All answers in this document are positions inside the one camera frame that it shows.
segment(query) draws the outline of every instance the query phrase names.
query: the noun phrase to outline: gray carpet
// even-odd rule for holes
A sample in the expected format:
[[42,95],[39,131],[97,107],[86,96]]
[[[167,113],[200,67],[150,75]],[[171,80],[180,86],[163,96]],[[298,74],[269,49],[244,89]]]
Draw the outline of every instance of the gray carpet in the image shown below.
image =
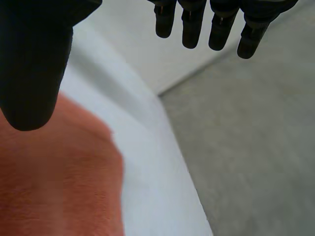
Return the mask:
[[216,236],[315,235],[314,12],[162,96]]

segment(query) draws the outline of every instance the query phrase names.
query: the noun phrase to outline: orange towel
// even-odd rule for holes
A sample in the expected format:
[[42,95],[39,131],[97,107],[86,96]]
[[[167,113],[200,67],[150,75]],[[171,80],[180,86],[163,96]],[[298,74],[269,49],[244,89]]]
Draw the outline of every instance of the orange towel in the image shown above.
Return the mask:
[[0,115],[0,236],[123,236],[122,177],[108,127],[64,96],[36,131]]

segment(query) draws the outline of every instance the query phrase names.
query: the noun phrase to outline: robotic finger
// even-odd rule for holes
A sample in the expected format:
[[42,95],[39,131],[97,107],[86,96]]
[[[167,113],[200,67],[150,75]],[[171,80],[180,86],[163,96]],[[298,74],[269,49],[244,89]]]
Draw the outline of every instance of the robotic finger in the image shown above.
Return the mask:
[[298,0],[241,0],[240,6],[246,25],[241,33],[238,56],[243,59],[251,58],[270,23],[297,2]]
[[161,38],[168,38],[171,35],[174,14],[177,0],[149,0],[155,4],[156,33]]
[[0,0],[0,107],[21,131],[50,119],[71,50],[72,27],[101,0]]

